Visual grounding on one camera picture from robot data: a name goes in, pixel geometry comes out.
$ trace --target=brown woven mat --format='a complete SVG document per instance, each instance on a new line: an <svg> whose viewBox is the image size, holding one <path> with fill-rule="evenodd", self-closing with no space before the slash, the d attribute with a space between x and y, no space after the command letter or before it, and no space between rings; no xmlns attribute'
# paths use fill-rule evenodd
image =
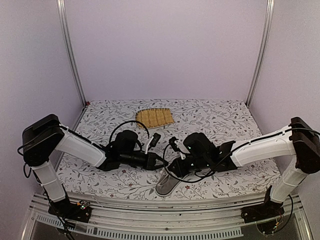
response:
<svg viewBox="0 0 320 240"><path fill-rule="evenodd" d="M169 108L140 110L136 113L135 120L142 122L148 129L173 124L175 122Z"/></svg>

